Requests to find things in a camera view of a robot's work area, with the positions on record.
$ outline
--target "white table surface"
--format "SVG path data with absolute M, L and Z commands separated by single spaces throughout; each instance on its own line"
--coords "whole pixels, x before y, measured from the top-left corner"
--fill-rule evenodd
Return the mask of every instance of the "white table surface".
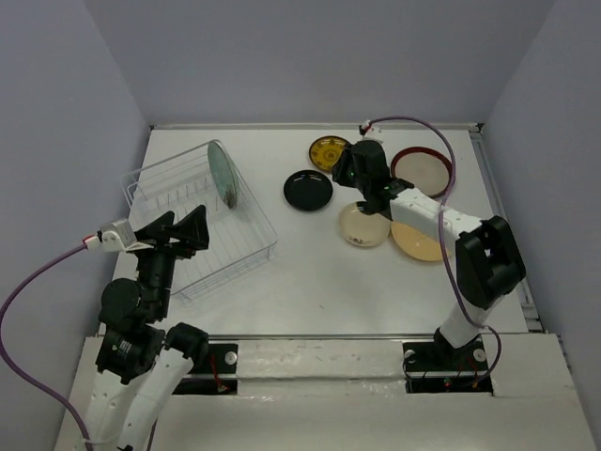
M 358 191 L 334 186 L 330 205 L 303 213 L 285 202 L 282 188 L 292 173 L 313 168 L 308 147 L 320 136 L 349 141 L 352 130 L 153 131 L 144 166 L 210 139 L 219 139 L 278 234 L 275 256 L 227 285 L 184 303 L 171 302 L 163 326 L 180 321 L 210 334 L 432 334 L 455 298 L 441 263 L 406 256 L 392 238 L 362 249 L 337 233 L 339 211 L 361 200 Z M 492 215 L 485 185 L 466 131 L 445 131 L 457 158 L 457 183 L 449 205 L 468 214 Z M 407 147 L 446 153 L 436 135 L 420 130 L 384 130 L 390 160 Z M 115 277 L 134 277 L 135 257 L 121 255 Z M 516 292 L 500 303 L 488 323 L 503 333 L 527 332 Z

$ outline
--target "plate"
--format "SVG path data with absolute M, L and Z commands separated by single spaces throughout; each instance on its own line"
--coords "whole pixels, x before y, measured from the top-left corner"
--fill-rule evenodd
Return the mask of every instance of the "plate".
M 353 202 L 340 211 L 340 233 L 348 242 L 360 247 L 374 247 L 386 241 L 391 222 L 381 214 L 363 214 L 361 203 Z
M 410 225 L 393 222 L 394 242 L 411 257 L 421 261 L 442 261 L 440 243 Z
M 328 177 L 306 169 L 292 174 L 284 184 L 284 197 L 300 211 L 317 211 L 330 202 L 333 187 Z
M 347 144 L 340 136 L 322 136 L 309 146 L 309 159 L 318 169 L 330 173 Z
M 451 180 L 451 162 L 432 148 L 406 148 L 391 163 L 393 177 L 410 181 L 429 197 L 440 197 Z
M 207 158 L 219 197 L 229 209 L 234 209 L 238 204 L 239 182 L 232 159 L 215 141 L 208 143 Z

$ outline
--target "green plate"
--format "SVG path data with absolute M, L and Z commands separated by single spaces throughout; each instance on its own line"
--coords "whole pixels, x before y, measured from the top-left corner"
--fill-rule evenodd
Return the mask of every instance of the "green plate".
M 208 168 L 219 197 L 229 209 L 238 204 L 239 181 L 236 167 L 218 141 L 208 143 Z

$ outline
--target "white platform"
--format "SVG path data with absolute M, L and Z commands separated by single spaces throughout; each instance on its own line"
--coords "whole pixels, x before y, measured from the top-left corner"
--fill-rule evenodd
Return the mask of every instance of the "white platform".
M 593 451 L 556 337 L 502 339 L 493 397 L 408 395 L 398 341 L 241 341 L 239 393 L 171 397 L 152 451 Z M 85 342 L 69 397 L 79 412 L 89 402 L 100 342 Z M 78 437 L 65 414 L 55 451 L 72 449 Z
M 226 146 L 240 173 L 278 234 L 275 257 L 234 282 L 191 303 L 173 300 L 166 325 L 186 321 L 210 334 L 432 334 L 455 299 L 441 264 L 418 262 L 390 238 L 374 249 L 346 243 L 337 234 L 344 205 L 358 191 L 334 186 L 330 205 L 316 213 L 293 210 L 282 188 L 287 177 L 313 168 L 308 147 L 336 134 L 355 142 L 350 129 L 154 131 L 144 165 L 156 163 L 210 139 Z M 457 183 L 449 205 L 488 218 L 492 209 L 466 131 L 446 131 L 457 157 Z M 407 147 L 445 153 L 436 135 L 419 130 L 385 130 L 390 160 Z M 133 277 L 135 257 L 120 256 L 115 277 Z M 489 323 L 500 332 L 526 332 L 514 292 Z

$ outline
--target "beige bowl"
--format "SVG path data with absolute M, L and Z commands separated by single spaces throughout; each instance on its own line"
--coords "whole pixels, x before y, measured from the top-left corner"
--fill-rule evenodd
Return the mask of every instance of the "beige bowl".
M 368 216 L 355 202 L 348 204 L 338 216 L 340 233 L 348 242 L 360 247 L 374 247 L 386 241 L 391 222 L 381 214 Z

